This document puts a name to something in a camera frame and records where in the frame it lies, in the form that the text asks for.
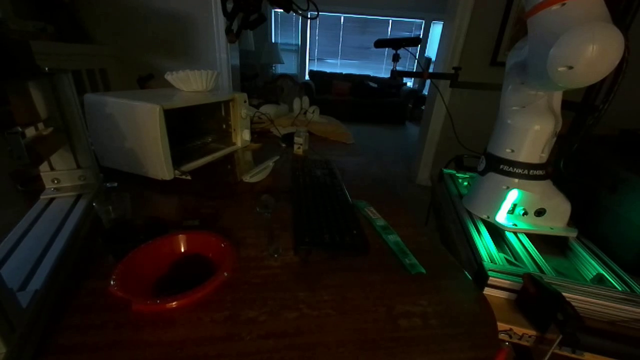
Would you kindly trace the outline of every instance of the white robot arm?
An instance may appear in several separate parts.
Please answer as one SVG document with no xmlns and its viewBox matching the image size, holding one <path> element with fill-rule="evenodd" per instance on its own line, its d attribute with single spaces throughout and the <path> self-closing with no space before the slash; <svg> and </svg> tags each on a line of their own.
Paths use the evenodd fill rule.
<svg viewBox="0 0 640 360">
<path fill-rule="evenodd" d="M 546 162 L 562 125 L 562 91 L 615 69 L 625 39 L 603 0 L 525 0 L 528 36 L 509 53 L 499 117 L 465 207 L 503 229 L 575 236 L 571 204 Z"/>
</svg>

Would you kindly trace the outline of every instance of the black keyboard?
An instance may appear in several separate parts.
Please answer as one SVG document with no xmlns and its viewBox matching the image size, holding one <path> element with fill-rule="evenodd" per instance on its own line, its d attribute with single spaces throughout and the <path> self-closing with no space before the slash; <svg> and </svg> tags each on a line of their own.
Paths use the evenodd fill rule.
<svg viewBox="0 0 640 360">
<path fill-rule="evenodd" d="M 331 161 L 294 156 L 291 191 L 296 254 L 313 249 L 368 253 L 369 243 L 351 198 Z"/>
</svg>

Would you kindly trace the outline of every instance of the plastic bowl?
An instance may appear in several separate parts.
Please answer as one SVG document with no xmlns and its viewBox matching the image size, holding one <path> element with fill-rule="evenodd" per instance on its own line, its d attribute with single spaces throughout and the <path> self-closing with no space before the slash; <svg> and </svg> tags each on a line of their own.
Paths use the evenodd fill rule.
<svg viewBox="0 0 640 360">
<path fill-rule="evenodd" d="M 206 231 L 169 234 L 124 258 L 111 276 L 109 290 L 131 302 L 134 311 L 184 307 L 218 288 L 231 274 L 233 264 L 234 252 L 220 235 Z"/>
</svg>

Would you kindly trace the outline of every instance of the couch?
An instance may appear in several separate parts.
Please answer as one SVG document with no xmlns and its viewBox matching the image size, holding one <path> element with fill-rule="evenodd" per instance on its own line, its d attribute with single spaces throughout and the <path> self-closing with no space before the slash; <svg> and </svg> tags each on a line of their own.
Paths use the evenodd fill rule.
<svg viewBox="0 0 640 360">
<path fill-rule="evenodd" d="M 321 114 L 343 122 L 404 124 L 420 95 L 401 81 L 320 70 L 310 70 L 303 86 Z"/>
</svg>

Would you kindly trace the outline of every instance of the wooden table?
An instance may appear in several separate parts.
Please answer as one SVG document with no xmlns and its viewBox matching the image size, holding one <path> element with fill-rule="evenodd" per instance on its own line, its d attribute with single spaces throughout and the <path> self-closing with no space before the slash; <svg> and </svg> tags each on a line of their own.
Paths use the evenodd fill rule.
<svg viewBox="0 0 640 360">
<path fill-rule="evenodd" d="M 108 294 L 113 261 L 100 256 L 47 331 L 40 358 L 493 359 L 499 342 L 489 303 L 438 239 L 427 238 L 424 225 L 408 216 L 385 186 L 384 169 L 369 166 L 355 145 L 313 138 L 313 146 L 336 162 L 352 198 L 371 203 L 397 231 L 426 275 L 410 275 L 365 222 L 368 256 L 318 256 L 307 264 L 295 257 L 288 156 L 256 184 L 133 177 L 121 186 L 132 190 L 134 213 L 199 219 L 234 244 L 234 273 L 196 306 L 144 315 Z M 279 259 L 266 255 L 264 222 L 255 210 L 262 193 L 278 201 Z"/>
</svg>

